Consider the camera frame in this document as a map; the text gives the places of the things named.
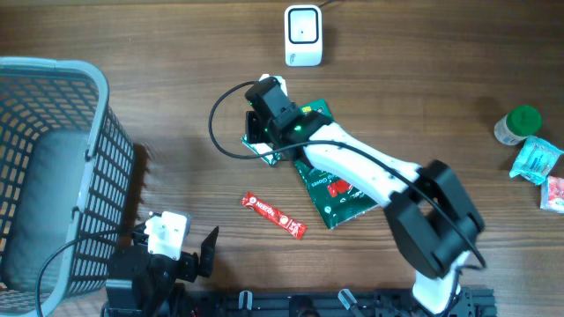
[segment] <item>red candy bar wrapper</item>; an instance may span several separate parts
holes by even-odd
[[[296,239],[301,239],[306,229],[308,229],[306,225],[293,220],[282,211],[265,203],[252,192],[248,192],[243,199],[241,199],[241,205],[256,211],[259,215],[286,229],[286,231],[292,234]]]
[[[540,185],[540,208],[564,214],[564,179],[548,176]]]

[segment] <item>pink package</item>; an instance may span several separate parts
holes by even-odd
[[[540,186],[540,208],[564,213],[564,179],[548,176]]]

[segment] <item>robotic arm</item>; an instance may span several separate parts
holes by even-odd
[[[288,159],[300,159],[333,173],[379,203],[397,248],[417,270],[414,298],[431,313],[445,311],[452,290],[456,287],[456,293],[460,291],[460,286],[455,285],[456,269],[470,254],[467,242],[473,244],[485,227],[450,168],[438,160],[420,167],[392,158],[348,135],[323,114],[303,114],[274,77],[253,85],[245,98],[254,109],[247,112],[249,142],[272,143],[276,149],[307,141],[344,143],[381,161],[414,185],[408,186],[405,180],[358,152],[335,145],[311,144],[284,151]],[[419,209],[424,199],[421,193],[434,199],[442,212],[433,209],[424,215]]]

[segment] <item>wood grain surface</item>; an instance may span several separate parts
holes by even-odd
[[[564,6],[497,2],[338,3],[323,10],[324,57],[284,63],[288,4],[166,4],[0,9],[0,55],[80,59],[107,75],[111,107],[148,153],[138,215],[193,217],[185,250],[220,226],[215,271],[192,289],[336,291],[411,287],[381,210],[327,230],[287,162],[221,155],[207,134],[215,100],[263,73],[285,77],[292,100],[326,99],[353,136],[391,156],[449,164],[486,221],[483,273],[463,284],[495,289],[500,316],[564,312],[564,218],[538,207],[539,188],[510,179],[520,147],[493,136],[511,108],[531,104],[541,132],[564,148]],[[241,145],[243,92],[214,128]],[[553,174],[564,177],[561,164]],[[303,240],[239,205],[252,190],[308,225]],[[103,293],[56,315],[97,316]]]

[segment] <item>green snack package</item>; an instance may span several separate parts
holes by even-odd
[[[249,142],[247,142],[247,135],[241,138],[241,143],[250,148],[250,150],[255,154],[264,154],[266,152],[272,151],[272,147],[268,144],[250,144]],[[264,163],[268,164],[268,166],[274,167],[276,163],[280,161],[280,153],[261,157],[261,160],[263,160]]]
[[[301,111],[304,114],[317,111],[333,119],[325,100],[310,102],[302,106]],[[294,165],[308,190],[311,201],[329,229],[377,206],[372,198],[332,173],[311,168],[301,161],[296,161]]]

